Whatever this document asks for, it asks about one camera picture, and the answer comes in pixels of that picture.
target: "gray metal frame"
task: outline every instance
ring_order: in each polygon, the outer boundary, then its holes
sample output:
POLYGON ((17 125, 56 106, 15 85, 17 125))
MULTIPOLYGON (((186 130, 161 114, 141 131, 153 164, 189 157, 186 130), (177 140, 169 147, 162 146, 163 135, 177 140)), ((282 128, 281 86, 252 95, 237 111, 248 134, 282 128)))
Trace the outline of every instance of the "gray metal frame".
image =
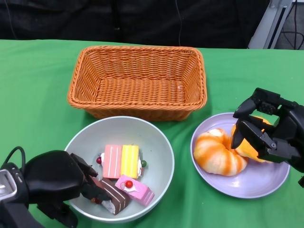
POLYGON ((274 48, 293 0, 271 0, 248 47, 274 48))

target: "cake slice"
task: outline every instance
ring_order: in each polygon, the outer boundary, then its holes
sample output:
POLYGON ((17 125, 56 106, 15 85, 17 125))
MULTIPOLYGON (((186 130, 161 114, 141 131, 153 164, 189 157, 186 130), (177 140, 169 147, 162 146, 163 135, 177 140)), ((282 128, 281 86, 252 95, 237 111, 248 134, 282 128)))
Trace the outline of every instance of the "cake slice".
POLYGON ((102 178, 100 183, 103 186, 103 189, 107 192, 107 194, 111 197, 111 200, 102 201, 102 205, 112 214, 117 215, 120 211, 125 209, 129 202, 130 197, 115 187, 114 183, 112 183, 107 178, 102 178))
POLYGON ((122 146, 106 145, 102 160, 103 177, 118 179, 122 161, 122 146))
POLYGON ((151 189, 130 177, 122 175, 115 184, 120 190, 126 192, 131 199, 139 202, 144 206, 148 206, 154 197, 154 193, 151 189))
POLYGON ((139 148, 135 145, 123 145, 120 175, 137 179, 139 176, 139 148))

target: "pink striped cake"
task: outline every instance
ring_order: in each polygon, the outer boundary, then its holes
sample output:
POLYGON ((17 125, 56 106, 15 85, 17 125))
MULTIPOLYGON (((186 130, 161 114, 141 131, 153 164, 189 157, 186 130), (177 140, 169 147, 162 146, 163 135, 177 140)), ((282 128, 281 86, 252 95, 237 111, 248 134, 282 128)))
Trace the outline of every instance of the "pink striped cake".
POLYGON ((151 189, 148 186, 125 175, 122 175, 118 179, 118 181, 115 184, 115 187, 117 187, 120 190, 123 190, 130 196, 131 199, 139 202, 144 206, 148 206, 154 197, 154 193, 151 191, 151 189), (125 185, 126 181, 131 181, 133 183, 131 188, 126 187, 125 185))
POLYGON ((118 179, 122 162, 122 146, 106 145, 103 160, 103 177, 118 179))

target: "toy croissant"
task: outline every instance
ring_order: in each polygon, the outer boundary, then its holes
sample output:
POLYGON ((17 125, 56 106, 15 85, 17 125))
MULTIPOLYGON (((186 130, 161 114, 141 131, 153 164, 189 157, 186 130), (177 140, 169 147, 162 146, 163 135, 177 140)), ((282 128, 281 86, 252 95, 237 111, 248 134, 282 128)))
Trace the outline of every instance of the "toy croissant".
POLYGON ((193 156, 206 172, 233 176, 245 169, 248 159, 240 156, 230 145, 231 137, 224 130, 213 129, 197 138, 193 156))

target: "green table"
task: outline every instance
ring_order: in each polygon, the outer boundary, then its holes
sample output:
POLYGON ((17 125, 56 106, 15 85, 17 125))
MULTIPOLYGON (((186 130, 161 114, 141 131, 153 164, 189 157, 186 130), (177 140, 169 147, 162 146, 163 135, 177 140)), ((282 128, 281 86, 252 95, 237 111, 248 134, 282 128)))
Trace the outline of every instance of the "green table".
MULTIPOLYGON (((67 103, 77 55, 83 41, 0 41, 1 161, 17 145, 27 161, 43 152, 64 149, 83 127, 95 121, 67 103)), ((207 117, 233 112, 256 87, 304 104, 304 52, 289 50, 200 49, 205 59, 208 102, 180 123, 154 123, 175 153, 175 175, 161 202, 146 216, 123 225, 102 224, 79 213, 79 228, 302 228, 304 190, 301 174, 291 169, 286 182, 261 199, 236 199, 209 186, 195 170, 190 139, 207 117)), ((19 154, 13 156, 19 162, 19 154)), ((63 227, 31 205, 47 228, 63 227)))

